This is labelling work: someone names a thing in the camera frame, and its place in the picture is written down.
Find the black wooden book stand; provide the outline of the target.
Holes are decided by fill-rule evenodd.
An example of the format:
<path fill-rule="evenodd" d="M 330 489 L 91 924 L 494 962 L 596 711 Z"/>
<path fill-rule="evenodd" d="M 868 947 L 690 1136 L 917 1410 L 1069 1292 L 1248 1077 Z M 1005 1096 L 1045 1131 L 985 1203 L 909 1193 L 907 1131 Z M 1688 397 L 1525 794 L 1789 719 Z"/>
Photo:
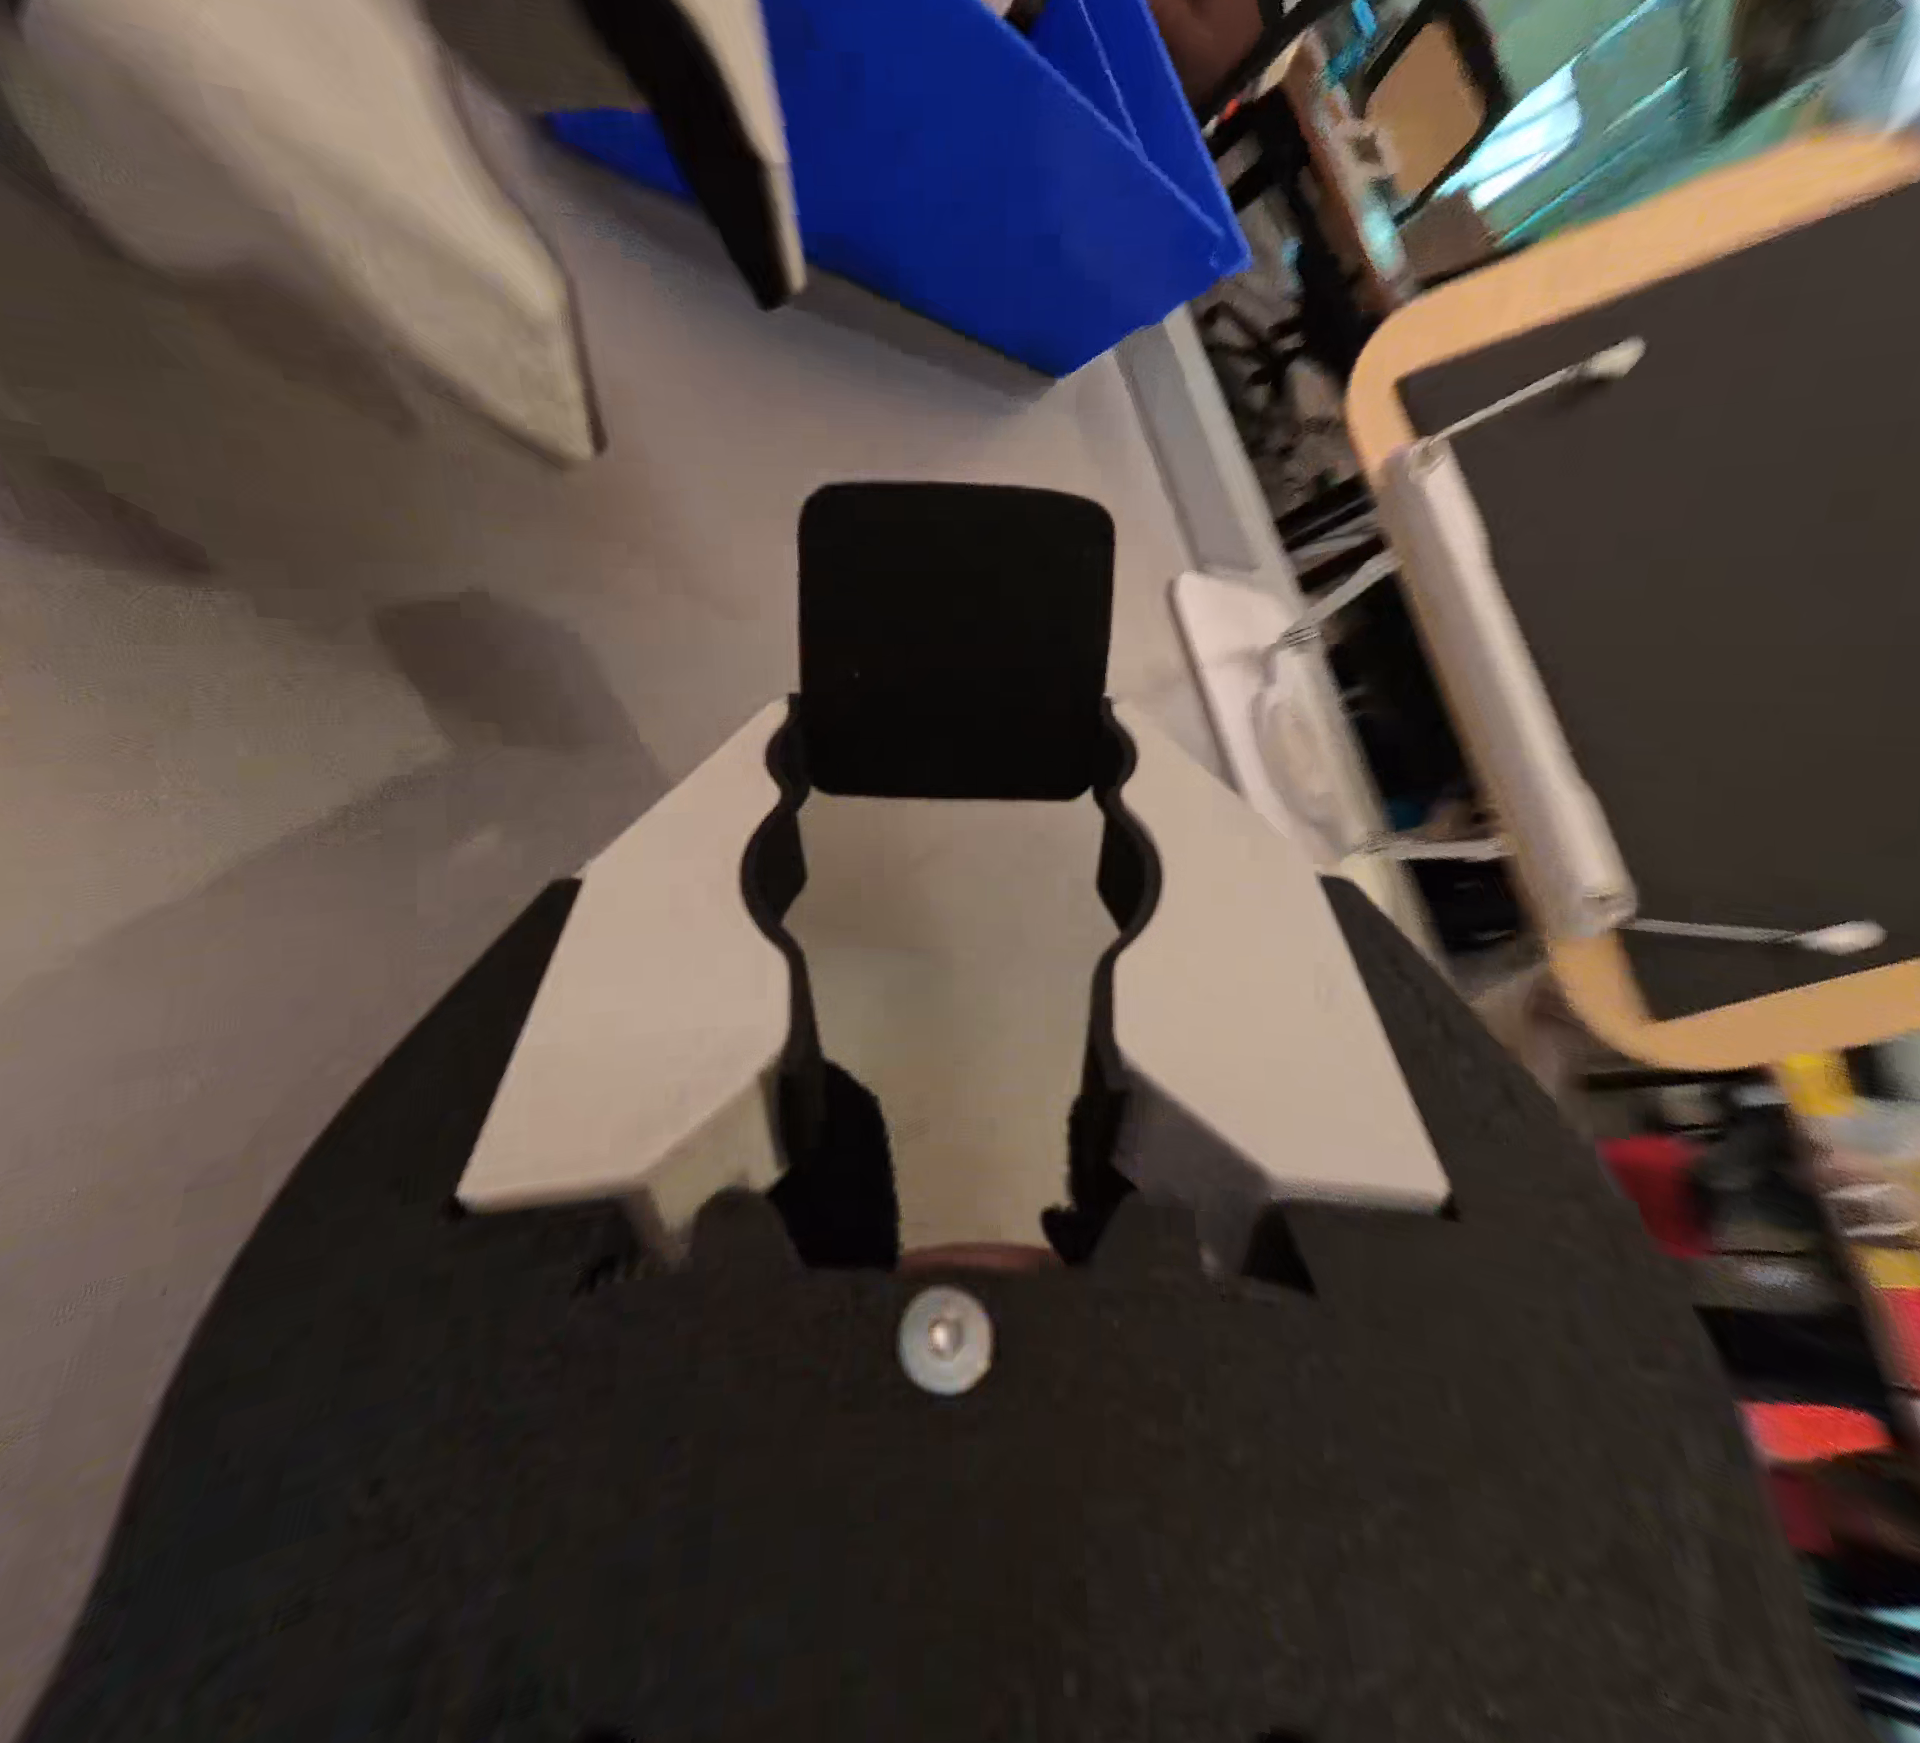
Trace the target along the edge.
<path fill-rule="evenodd" d="M 1381 550 L 1173 610 L 1242 793 L 1325 862 L 1512 872 L 1667 1068 L 1916 1027 L 1916 133 L 1829 130 L 1420 294 L 1352 374 Z M 1332 626 L 1407 605 L 1493 831 L 1343 797 Z"/>

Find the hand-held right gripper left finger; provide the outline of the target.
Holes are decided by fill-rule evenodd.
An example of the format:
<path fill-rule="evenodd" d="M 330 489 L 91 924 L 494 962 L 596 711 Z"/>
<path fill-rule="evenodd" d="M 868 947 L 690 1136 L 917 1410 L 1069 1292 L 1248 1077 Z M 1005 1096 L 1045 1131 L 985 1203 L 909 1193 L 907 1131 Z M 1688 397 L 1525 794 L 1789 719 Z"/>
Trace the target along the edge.
<path fill-rule="evenodd" d="M 899 1263 L 880 1107 L 825 1057 L 788 931 L 805 797 L 800 707 L 780 698 L 585 867 L 463 1211 L 612 1203 L 676 1259 L 706 1205 L 744 1190 L 813 1266 Z"/>

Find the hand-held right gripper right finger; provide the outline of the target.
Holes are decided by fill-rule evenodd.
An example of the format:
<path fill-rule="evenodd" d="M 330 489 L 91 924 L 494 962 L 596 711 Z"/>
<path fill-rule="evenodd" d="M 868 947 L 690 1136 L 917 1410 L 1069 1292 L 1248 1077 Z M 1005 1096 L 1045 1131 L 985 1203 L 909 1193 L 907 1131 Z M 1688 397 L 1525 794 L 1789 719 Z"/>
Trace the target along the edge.
<path fill-rule="evenodd" d="M 1452 1185 L 1332 892 L 1302 845 L 1147 717 L 1100 700 L 1088 987 L 1069 1196 L 1048 1244 L 1084 1264 L 1133 1198 L 1184 1211 L 1242 1270 L 1286 1211 L 1437 1217 Z"/>

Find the blue sponge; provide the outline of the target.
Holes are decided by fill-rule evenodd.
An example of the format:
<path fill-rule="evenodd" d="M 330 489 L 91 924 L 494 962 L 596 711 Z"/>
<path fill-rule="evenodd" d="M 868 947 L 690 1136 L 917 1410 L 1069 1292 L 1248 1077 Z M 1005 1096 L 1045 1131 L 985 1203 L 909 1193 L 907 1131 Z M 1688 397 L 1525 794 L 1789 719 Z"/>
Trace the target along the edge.
<path fill-rule="evenodd" d="M 1069 800 L 1108 767 L 1117 528 L 1074 493 L 815 489 L 798 528 L 808 783 L 823 794 Z"/>

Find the red bag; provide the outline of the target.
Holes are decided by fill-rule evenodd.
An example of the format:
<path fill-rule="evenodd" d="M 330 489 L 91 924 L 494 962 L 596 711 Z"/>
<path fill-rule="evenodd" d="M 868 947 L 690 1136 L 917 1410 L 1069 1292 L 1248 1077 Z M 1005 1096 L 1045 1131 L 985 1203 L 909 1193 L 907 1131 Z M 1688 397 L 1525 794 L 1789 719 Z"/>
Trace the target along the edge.
<path fill-rule="evenodd" d="M 1597 1159 L 1664 1253 L 1681 1261 L 1716 1253 L 1697 1145 L 1671 1133 L 1640 1133 L 1597 1141 Z"/>

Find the wooden black chair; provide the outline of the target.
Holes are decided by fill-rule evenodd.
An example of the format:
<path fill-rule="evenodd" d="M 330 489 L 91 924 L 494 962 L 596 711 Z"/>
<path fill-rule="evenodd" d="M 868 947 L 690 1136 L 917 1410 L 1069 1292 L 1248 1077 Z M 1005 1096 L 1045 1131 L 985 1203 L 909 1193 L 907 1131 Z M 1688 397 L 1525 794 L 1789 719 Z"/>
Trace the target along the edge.
<path fill-rule="evenodd" d="M 1380 144 L 1390 213 L 1403 224 L 1466 167 L 1517 103 L 1474 0 L 1420 0 L 1370 52 L 1353 100 Z"/>

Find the blue plastic bin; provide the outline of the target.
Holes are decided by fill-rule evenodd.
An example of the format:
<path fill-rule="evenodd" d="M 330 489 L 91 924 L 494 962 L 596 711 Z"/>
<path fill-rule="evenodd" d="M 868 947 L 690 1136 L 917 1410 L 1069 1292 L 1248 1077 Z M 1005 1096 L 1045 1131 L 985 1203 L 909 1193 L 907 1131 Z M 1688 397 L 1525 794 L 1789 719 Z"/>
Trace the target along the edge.
<path fill-rule="evenodd" d="M 761 0 L 805 259 L 1063 378 L 1250 251 L 1144 0 Z"/>

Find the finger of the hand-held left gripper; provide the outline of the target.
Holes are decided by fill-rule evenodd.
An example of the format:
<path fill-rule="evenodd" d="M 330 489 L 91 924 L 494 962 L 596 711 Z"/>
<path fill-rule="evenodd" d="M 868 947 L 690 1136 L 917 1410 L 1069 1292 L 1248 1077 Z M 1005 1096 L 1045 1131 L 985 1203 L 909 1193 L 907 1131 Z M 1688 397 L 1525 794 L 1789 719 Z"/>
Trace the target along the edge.
<path fill-rule="evenodd" d="M 134 263 L 272 289 L 555 462 L 601 452 L 565 266 L 417 0 L 4 0 L 4 129 Z"/>
<path fill-rule="evenodd" d="M 755 302 L 791 302 L 805 259 L 760 0 L 634 0 L 606 42 Z"/>

